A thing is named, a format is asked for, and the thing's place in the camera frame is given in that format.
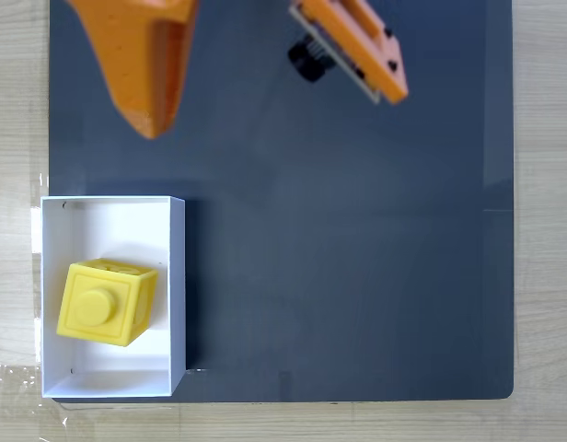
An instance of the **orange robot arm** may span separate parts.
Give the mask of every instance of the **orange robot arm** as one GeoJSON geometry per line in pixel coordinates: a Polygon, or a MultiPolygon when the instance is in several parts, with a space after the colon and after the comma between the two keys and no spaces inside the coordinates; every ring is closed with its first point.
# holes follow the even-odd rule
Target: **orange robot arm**
{"type": "MultiPolygon", "coordinates": [[[[67,1],[116,108],[146,138],[164,133],[179,108],[199,0],[67,1]]],[[[290,11],[309,43],[330,53],[315,58],[305,42],[290,50],[305,78],[315,81],[338,64],[375,102],[380,94],[392,103],[408,95],[398,40],[365,0],[294,0],[290,11]]]]}
{"type": "Polygon", "coordinates": [[[87,32],[111,98],[146,138],[173,123],[198,0],[68,0],[87,32]]]}

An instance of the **black screw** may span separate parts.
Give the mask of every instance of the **black screw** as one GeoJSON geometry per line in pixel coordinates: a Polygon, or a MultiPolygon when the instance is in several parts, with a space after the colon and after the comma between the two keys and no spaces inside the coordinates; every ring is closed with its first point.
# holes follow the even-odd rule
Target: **black screw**
{"type": "Polygon", "coordinates": [[[335,65],[334,61],[309,35],[292,46],[287,56],[298,73],[310,83],[321,79],[335,65]]]}

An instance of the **wooden table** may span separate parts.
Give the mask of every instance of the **wooden table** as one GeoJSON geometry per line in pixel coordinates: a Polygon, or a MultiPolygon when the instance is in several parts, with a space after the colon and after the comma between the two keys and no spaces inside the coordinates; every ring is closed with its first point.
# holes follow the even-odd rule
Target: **wooden table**
{"type": "Polygon", "coordinates": [[[32,207],[48,191],[48,2],[0,0],[0,440],[567,441],[567,0],[514,0],[514,10],[510,399],[107,410],[40,395],[32,207]]]}

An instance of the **white cardboard tray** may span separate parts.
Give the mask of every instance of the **white cardboard tray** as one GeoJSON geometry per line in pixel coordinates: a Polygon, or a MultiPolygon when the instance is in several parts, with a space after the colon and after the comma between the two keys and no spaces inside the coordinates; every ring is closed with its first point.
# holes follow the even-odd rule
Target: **white cardboard tray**
{"type": "Polygon", "coordinates": [[[185,203],[53,196],[41,213],[42,396],[170,396],[185,374],[185,203]],[[127,347],[56,334],[69,265],[95,258],[159,271],[150,327],[127,347]]]}

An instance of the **yellow block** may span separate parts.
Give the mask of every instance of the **yellow block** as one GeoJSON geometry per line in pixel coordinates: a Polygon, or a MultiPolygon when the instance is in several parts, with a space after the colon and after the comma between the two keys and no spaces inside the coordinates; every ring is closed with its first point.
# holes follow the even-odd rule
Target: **yellow block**
{"type": "Polygon", "coordinates": [[[126,346],[148,328],[158,272],[99,259],[71,264],[56,332],[126,346]]]}

